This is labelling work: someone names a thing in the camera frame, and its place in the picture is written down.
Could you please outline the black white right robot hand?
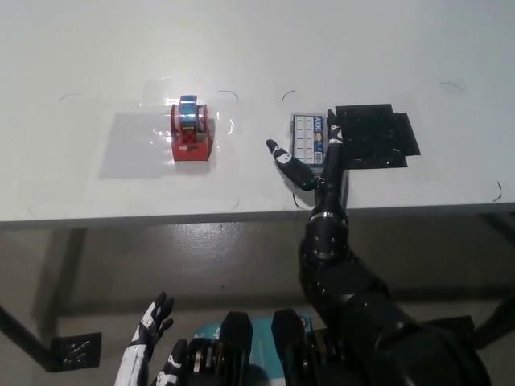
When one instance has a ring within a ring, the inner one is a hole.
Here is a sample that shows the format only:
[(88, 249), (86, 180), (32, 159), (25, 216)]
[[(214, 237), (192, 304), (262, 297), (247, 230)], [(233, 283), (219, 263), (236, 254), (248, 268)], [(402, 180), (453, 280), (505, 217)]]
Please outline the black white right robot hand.
[(319, 212), (331, 212), (344, 218), (344, 132), (335, 113), (327, 111), (328, 146), (323, 170), (317, 176), (307, 165), (283, 149), (273, 139), (266, 140), (275, 165), (296, 187), (303, 191), (315, 191), (313, 216)]

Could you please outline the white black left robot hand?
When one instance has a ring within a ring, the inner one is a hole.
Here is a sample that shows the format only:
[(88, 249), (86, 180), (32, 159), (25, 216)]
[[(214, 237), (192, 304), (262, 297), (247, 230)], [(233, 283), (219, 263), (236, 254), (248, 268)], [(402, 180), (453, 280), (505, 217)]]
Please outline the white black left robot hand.
[[(174, 324), (170, 317), (174, 299), (162, 292), (140, 319), (129, 346), (125, 349), (115, 380), (116, 386), (149, 385), (149, 365), (155, 346), (165, 330)], [(187, 356), (186, 339), (174, 345), (166, 363), (151, 385), (179, 385), (183, 363)]]

